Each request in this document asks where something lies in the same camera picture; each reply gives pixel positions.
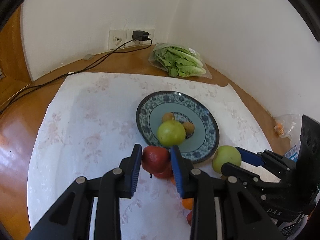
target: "white floral tablecloth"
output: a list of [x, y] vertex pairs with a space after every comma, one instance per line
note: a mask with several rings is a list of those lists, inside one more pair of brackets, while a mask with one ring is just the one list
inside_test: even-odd
[[[31, 227], [78, 176], [100, 177], [131, 155], [135, 143], [146, 146], [136, 126], [136, 109], [145, 96], [161, 90], [185, 93], [206, 106], [217, 121], [220, 145], [240, 146], [252, 152], [271, 150], [256, 120], [230, 85], [133, 74], [69, 76], [47, 109], [31, 156]], [[211, 159], [197, 166], [211, 176], [219, 176], [211, 168]], [[276, 180], [261, 168], [244, 166], [264, 180]], [[141, 169], [134, 197], [120, 201], [123, 239], [189, 239], [188, 213], [170, 181], [150, 179]]]

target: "plate rim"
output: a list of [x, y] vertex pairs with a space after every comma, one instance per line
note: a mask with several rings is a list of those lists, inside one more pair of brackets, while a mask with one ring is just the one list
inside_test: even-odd
[[170, 90], [161, 90], [161, 91], [157, 91], [157, 92], [153, 92], [149, 95], [147, 95], [145, 98], [143, 98], [141, 100], [141, 102], [139, 103], [138, 105], [138, 108], [137, 108], [137, 111], [136, 111], [136, 123], [137, 123], [137, 127], [138, 127], [138, 130], [139, 130], [139, 133], [142, 135], [143, 139], [145, 140], [145, 142], [148, 144], [148, 145], [151, 145], [149, 140], [145, 137], [144, 133], [143, 133], [143, 130], [142, 130], [142, 127], [140, 125], [140, 122], [138, 122], [138, 120], [140, 119], [139, 116], [140, 116], [140, 111], [141, 111], [141, 108], [143, 106], [143, 104], [151, 97], [153, 97], [154, 95], [158, 95], [158, 94], [164, 94], [164, 93], [171, 93], [171, 94], [181, 94], [183, 96], [185, 96], [186, 98], [190, 98], [191, 100], [193, 101], [196, 101], [199, 105], [201, 105], [204, 109], [206, 109], [209, 113], [209, 116], [211, 116], [211, 120], [213, 122], [213, 125], [216, 129], [216, 142], [212, 148], [212, 151], [206, 155], [205, 157], [199, 159], [199, 160], [196, 160], [196, 161], [191, 161], [192, 163], [200, 163], [200, 162], [204, 162], [206, 160], [208, 160], [217, 150], [218, 148], [218, 145], [219, 145], [219, 142], [220, 142], [220, 132], [219, 132], [219, 127], [218, 127], [218, 124], [215, 120], [215, 118], [213, 117], [213, 115], [211, 114], [211, 112], [208, 110], [208, 108], [206, 108], [203, 104], [201, 104], [198, 100], [196, 100], [195, 98], [191, 97], [191, 96], [188, 96], [184, 93], [181, 93], [181, 92], [177, 92], [177, 91], [170, 91]]

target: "lettuce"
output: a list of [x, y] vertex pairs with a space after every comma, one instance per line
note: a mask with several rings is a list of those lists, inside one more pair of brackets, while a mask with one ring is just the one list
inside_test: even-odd
[[153, 54], [154, 59], [168, 70], [169, 76], [189, 77], [206, 73], [197, 52], [192, 53], [181, 47], [170, 46], [156, 49]]

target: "wall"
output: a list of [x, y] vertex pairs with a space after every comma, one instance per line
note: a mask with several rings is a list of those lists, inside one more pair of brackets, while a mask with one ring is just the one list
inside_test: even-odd
[[113, 29], [155, 29], [165, 42], [179, 0], [26, 0], [22, 33], [32, 79], [108, 50]]
[[168, 41], [198, 50], [273, 116], [320, 121], [320, 45], [287, 0], [180, 0]]

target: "red apple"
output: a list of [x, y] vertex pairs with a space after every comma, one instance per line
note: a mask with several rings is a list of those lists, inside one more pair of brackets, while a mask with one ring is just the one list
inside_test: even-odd
[[141, 165], [150, 174], [163, 173], [169, 163], [170, 153], [167, 149], [158, 146], [147, 146], [143, 149]]
[[191, 222], [192, 222], [192, 210], [191, 210], [191, 212], [187, 215], [187, 222], [188, 222], [188, 224], [191, 226]]
[[171, 162], [169, 162], [167, 168], [162, 173], [155, 173], [154, 176], [158, 179], [169, 179], [173, 176]]

